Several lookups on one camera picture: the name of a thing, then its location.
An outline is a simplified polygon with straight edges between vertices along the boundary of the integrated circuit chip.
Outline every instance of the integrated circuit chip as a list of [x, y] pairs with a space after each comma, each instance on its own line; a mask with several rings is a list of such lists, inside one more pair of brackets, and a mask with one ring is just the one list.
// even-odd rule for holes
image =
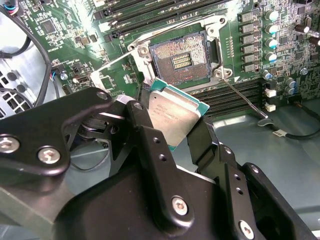
[[283, 36], [280, 38], [280, 44], [286, 44], [288, 42], [288, 37], [287, 36]]
[[52, 34], [56, 31], [55, 25], [51, 20], [43, 21], [41, 26], [45, 34]]
[[295, 59], [301, 59], [303, 57], [304, 53], [301, 51], [301, 52], [297, 52], [295, 54]]
[[211, 76], [204, 31], [149, 47], [158, 76], [171, 85]]
[[306, 11], [306, 7], [305, 7], [305, 6], [299, 7], [299, 8], [298, 8], [298, 15], [304, 14], [305, 11]]

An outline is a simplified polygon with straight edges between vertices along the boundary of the capacitor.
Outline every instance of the capacitor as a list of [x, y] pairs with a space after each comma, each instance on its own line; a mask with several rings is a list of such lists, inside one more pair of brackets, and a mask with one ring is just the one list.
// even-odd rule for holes
[[278, 41], [269, 37], [265, 40], [265, 45], [271, 49], [275, 49], [278, 45]]
[[272, 22], [274, 22], [275, 20], [277, 20], [279, 17], [279, 12], [278, 11], [273, 11], [273, 10], [269, 10], [265, 13], [264, 18], [266, 20], [270, 20]]
[[295, 89], [292, 88], [292, 87], [289, 87], [289, 86], [287, 86], [287, 87], [285, 88], [285, 91], [286, 91], [289, 95], [295, 94]]
[[271, 79], [273, 76], [272, 74], [268, 71], [268, 70], [264, 70], [262, 72], [262, 77], [265, 79], [265, 80], [268, 80], [268, 79]]
[[269, 61], [269, 62], [274, 62], [275, 60], [277, 60], [277, 55], [274, 54], [273, 52], [268, 52], [265, 55], [265, 60]]
[[289, 88], [294, 88], [296, 85], [297, 85], [297, 82], [292, 78], [292, 77], [289, 77], [286, 81], [285, 81], [286, 85], [289, 87]]
[[314, 44], [314, 45], [316, 45], [316, 46], [320, 46], [320, 38], [311, 36], [311, 37], [309, 38], [309, 43]]
[[309, 27], [309, 29], [311, 28], [311, 24], [312, 24], [312, 18], [307, 16], [304, 20], [304, 25]]
[[276, 32], [278, 32], [278, 26], [277, 25], [273, 25], [272, 23], [268, 24], [267, 26], [265, 26], [265, 32], [267, 34], [275, 34]]
[[294, 30], [296, 30], [299, 33], [306, 34], [307, 32], [309, 32], [310, 27], [298, 24], [295, 26]]

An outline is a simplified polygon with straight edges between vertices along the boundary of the black capacitor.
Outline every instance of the black capacitor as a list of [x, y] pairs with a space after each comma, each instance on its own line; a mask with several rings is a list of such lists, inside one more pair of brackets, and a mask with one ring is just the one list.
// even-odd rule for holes
[[309, 32], [310, 27], [298, 24], [298, 25], [295, 26], [294, 30], [296, 30], [299, 33], [306, 34], [307, 32]]
[[320, 38], [311, 36], [309, 38], [309, 43], [314, 44], [316, 46], [320, 46]]

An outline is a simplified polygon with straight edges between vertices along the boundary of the screw hole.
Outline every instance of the screw hole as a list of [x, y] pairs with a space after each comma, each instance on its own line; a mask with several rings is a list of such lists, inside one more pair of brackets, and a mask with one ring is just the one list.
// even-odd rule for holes
[[154, 142], [155, 144], [159, 144], [159, 143], [160, 143], [160, 140], [159, 140], [159, 138], [154, 137], [154, 138], [153, 138], [153, 142]]
[[163, 155], [163, 154], [160, 154], [160, 155], [159, 155], [159, 159], [160, 159], [161, 161], [163, 161], [163, 162], [165, 162], [165, 161], [167, 160], [166, 156]]
[[243, 194], [244, 194], [244, 192], [243, 192], [239, 187], [236, 188], [236, 191], [237, 191], [240, 195], [243, 195]]
[[138, 103], [138, 102], [135, 102], [133, 105], [139, 110], [143, 109], [142, 105], [140, 103]]
[[112, 125], [110, 128], [111, 134], [116, 134], [119, 131], [119, 127], [117, 125]]
[[103, 100], [107, 100], [107, 99], [108, 99], [108, 95], [105, 94], [105, 93], [102, 92], [102, 91], [98, 91], [98, 92], [96, 93], [96, 95], [97, 95], [99, 98], [103, 99]]
[[237, 174], [235, 174], [234, 177], [235, 177], [235, 179], [237, 179], [238, 181], [241, 180], [241, 178], [240, 178]]

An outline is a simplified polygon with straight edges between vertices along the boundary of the dimm slot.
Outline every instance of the dimm slot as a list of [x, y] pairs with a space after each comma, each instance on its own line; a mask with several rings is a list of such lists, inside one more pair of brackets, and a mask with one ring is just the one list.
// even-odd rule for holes
[[137, 30], [139, 28], [143, 28], [143, 27], [145, 27], [147, 25], [150, 25], [150, 24], [153, 24], [153, 23], [157, 23], [159, 21], [166, 20], [168, 18], [175, 17], [175, 16], [178, 16], [178, 15], [181, 15], [181, 14], [188, 14], [188, 13], [191, 13], [191, 11], [194, 11], [194, 10], [199, 11], [201, 9], [207, 8], [208, 6], [210, 6], [210, 7], [217, 6], [217, 5], [220, 5], [220, 4], [223, 4], [223, 3], [227, 3], [229, 1], [230, 0], [222, 0], [222, 1], [221, 0], [206, 0], [204, 2], [195, 3], [194, 5], [186, 6], [184, 8], [178, 9], [175, 12], [168, 12], [168, 13], [165, 13], [164, 15], [155, 16], [155, 17], [153, 17], [151, 19], [143, 20], [143, 21], [134, 23], [132, 25], [120, 28], [117, 31], [112, 32], [112, 37], [113, 38], [118, 38], [120, 35], [128, 34], [130, 31]]

